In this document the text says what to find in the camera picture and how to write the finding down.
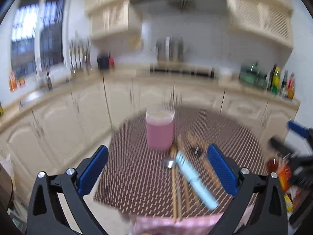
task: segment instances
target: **floor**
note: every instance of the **floor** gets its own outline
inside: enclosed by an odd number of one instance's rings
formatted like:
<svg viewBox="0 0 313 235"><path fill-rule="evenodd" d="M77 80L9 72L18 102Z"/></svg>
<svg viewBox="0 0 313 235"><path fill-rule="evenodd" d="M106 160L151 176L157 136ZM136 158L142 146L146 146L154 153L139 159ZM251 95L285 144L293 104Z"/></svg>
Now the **floor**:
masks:
<svg viewBox="0 0 313 235"><path fill-rule="evenodd" d="M99 141L98 144L95 144L95 146L96 146L95 149L88 152L84 156L84 158L91 157L93 155L93 153L97 150L98 146L100 146L101 144L108 147L110 144L110 141L111 141L111 135L106 137L103 141ZM93 198L94 192L96 190L97 184L98 184L98 181L96 182L95 186L93 187L91 193L89 195L84 196L84 200L85 200L87 206L89 207L89 209L91 210L91 212L93 213L95 218L98 220L99 224L104 228L104 230L109 235L126 235L126 234L129 234L130 223L125 222L121 218L119 212L116 209L113 209L113 208L110 208L107 206L103 206L101 204L93 202L92 198ZM81 233L77 223L75 222L75 220L72 216L71 211L69 210L69 207L66 203L64 195L63 194L58 194L58 195L59 195L59 199L60 199L63 211L65 213L65 216L68 220L68 223L69 223L71 229Z"/></svg>

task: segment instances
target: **countertop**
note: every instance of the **countertop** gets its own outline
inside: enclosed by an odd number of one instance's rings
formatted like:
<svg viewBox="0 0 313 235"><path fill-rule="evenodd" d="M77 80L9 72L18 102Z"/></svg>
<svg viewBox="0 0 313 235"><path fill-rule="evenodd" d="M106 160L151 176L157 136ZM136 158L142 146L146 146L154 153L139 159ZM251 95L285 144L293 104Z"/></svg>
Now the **countertop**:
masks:
<svg viewBox="0 0 313 235"><path fill-rule="evenodd" d="M101 80L114 80L119 79L133 79L145 80L153 77L154 80L159 81L175 81L182 82L184 84L194 84L199 85L199 87L209 87L215 89L221 89L226 91L231 91L237 94L245 94L254 98L267 99L268 101L285 105L286 107L298 110L300 106L300 101L297 99L288 100L281 98L280 96L273 95L267 91L258 90L256 88L248 87L241 84L238 80L231 79L220 79L211 80L203 77L195 77L191 75L178 75L178 74L162 74L162 73L150 73L147 69L138 69L132 67L120 67L114 70L99 72L95 71L91 75L82 75L76 79L71 80L67 84L62 84L56 89L47 92L43 97L37 101L23 107L19 108L19 100L10 105L10 108L6 109L4 115L0 117L0 133L3 132L10 125L21 119L24 115L28 114L32 109L42 106L53 98L60 96L64 93L70 92L71 90L77 90L80 88L92 85L95 82Z"/></svg>

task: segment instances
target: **sink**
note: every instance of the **sink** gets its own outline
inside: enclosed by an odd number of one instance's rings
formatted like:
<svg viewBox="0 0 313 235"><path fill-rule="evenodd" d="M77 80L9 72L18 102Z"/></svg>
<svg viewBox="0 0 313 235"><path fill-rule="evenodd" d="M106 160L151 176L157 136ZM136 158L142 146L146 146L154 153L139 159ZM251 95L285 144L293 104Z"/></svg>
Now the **sink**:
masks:
<svg viewBox="0 0 313 235"><path fill-rule="evenodd" d="M19 108L21 109L35 101L38 101L40 98L44 97L47 93L52 92L54 89L60 88L64 85L68 85L69 83L70 81L64 82L62 84L58 84L56 86L53 86L51 90L49 90L48 88L42 88L42 89L33 91L32 93L28 94L20 101Z"/></svg>

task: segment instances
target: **white wall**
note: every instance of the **white wall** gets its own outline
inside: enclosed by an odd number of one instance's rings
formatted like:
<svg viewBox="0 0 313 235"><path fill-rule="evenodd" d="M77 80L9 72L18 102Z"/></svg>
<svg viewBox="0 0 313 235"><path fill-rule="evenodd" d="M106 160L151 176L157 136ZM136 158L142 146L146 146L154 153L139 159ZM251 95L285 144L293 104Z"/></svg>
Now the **white wall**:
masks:
<svg viewBox="0 0 313 235"><path fill-rule="evenodd" d="M313 127L313 19L301 0L291 0L291 3L295 49L285 69L295 73L295 97L301 101L295 121ZM286 142L307 153L306 144L294 133L289 133Z"/></svg>
<svg viewBox="0 0 313 235"><path fill-rule="evenodd" d="M144 15L142 25L143 50L120 55L119 44L110 43L116 62L156 62L155 44L158 38L182 37L188 49L185 61L204 66L240 70L242 62L259 61L270 71L280 63L280 50L268 42L247 34L227 33L226 15L185 12L184 14Z"/></svg>
<svg viewBox="0 0 313 235"><path fill-rule="evenodd" d="M57 67L51 69L51 80L70 75L70 59L68 50L68 41L78 32L79 37L89 37L89 19L84 14L85 0L65 0L64 21L63 21L63 53L65 67ZM14 93L10 92L8 84L8 76L11 69L11 31L15 11L18 7L16 0L5 16L0 25L0 49L1 49L1 64L0 64L0 101L3 106L9 105L14 100L19 99L27 92L33 91L38 87L38 82L33 77L26 78L26 86L18 89ZM92 46L91 62L96 65L97 49Z"/></svg>

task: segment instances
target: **pink container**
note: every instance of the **pink container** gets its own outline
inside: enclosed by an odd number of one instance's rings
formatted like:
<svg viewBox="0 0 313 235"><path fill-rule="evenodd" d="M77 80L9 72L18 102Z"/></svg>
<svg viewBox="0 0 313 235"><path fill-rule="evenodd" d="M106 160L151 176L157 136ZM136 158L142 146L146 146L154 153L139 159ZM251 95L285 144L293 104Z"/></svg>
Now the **pink container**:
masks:
<svg viewBox="0 0 313 235"><path fill-rule="evenodd" d="M160 151L171 148L175 130L175 111L162 107L148 108L146 129L148 146Z"/></svg>

